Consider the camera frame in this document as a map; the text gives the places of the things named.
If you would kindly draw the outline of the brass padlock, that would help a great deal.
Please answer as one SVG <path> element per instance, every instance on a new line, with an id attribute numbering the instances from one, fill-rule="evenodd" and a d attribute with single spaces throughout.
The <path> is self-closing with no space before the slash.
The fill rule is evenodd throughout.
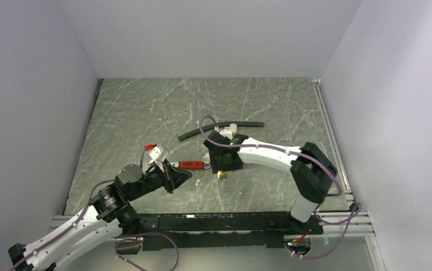
<path id="1" fill-rule="evenodd" d="M 227 172 L 218 171 L 218 173 L 217 173 L 217 179 L 218 180 L 223 180 L 223 179 L 226 179 L 226 178 L 228 178 Z"/>

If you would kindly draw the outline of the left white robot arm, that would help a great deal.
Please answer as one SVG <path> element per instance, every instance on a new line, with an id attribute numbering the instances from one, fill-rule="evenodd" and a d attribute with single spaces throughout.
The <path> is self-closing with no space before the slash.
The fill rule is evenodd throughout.
<path id="1" fill-rule="evenodd" d="M 33 243 L 10 247 L 12 270 L 50 270 L 57 267 L 58 259 L 73 256 L 70 249 L 79 241 L 88 248 L 100 244 L 99 237 L 132 237 L 151 231 L 153 227 L 140 218 L 131 202 L 162 187 L 173 193 L 191 177 L 191 172 L 168 161 L 146 171 L 135 164 L 125 166 L 114 179 L 100 182 L 102 189 L 91 193 L 83 209 L 67 222 Z"/>

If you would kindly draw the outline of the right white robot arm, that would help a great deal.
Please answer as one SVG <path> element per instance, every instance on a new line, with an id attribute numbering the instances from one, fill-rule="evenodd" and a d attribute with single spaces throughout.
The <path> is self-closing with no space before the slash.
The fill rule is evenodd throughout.
<path id="1" fill-rule="evenodd" d="M 311 142 L 302 147 L 279 146 L 243 134 L 228 138 L 212 131 L 204 140 L 204 146 L 208 149 L 214 173 L 236 171 L 245 164 L 255 164 L 291 175 L 297 196 L 287 222 L 294 234 L 302 234 L 308 229 L 313 212 L 329 195 L 331 186 L 337 183 L 337 168 Z"/>

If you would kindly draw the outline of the white pipe elbow near wrench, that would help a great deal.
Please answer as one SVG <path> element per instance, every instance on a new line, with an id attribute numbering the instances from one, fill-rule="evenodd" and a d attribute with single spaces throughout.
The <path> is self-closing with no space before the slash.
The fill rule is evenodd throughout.
<path id="1" fill-rule="evenodd" d="M 210 160 L 210 155 L 209 155 L 209 153 L 206 153 L 206 154 L 202 157 L 201 160 L 203 161 L 204 164 L 210 164 L 210 163 L 211 163 L 211 160 Z"/>

